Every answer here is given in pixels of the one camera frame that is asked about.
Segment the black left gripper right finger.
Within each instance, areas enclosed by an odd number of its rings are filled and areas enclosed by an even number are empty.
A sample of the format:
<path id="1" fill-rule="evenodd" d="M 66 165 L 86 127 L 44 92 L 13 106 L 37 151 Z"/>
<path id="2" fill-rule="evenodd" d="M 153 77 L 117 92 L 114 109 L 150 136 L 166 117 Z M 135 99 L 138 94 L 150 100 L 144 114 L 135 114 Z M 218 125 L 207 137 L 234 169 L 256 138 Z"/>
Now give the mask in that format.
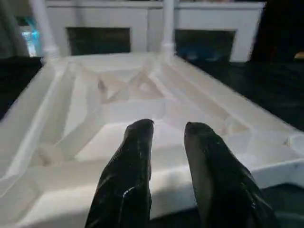
<path id="1" fill-rule="evenodd" d="M 184 146 L 203 228 L 278 228 L 250 171 L 205 123 L 187 122 Z"/>

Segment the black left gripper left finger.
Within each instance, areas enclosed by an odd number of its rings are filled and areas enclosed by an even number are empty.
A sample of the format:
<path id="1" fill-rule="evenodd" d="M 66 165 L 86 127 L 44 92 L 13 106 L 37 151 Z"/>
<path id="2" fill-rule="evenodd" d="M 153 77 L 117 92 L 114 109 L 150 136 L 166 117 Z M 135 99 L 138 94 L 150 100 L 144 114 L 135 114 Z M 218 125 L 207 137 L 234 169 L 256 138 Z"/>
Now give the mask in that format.
<path id="1" fill-rule="evenodd" d="M 86 228 L 146 228 L 152 197 L 151 119 L 127 126 L 122 143 L 99 178 Z"/>

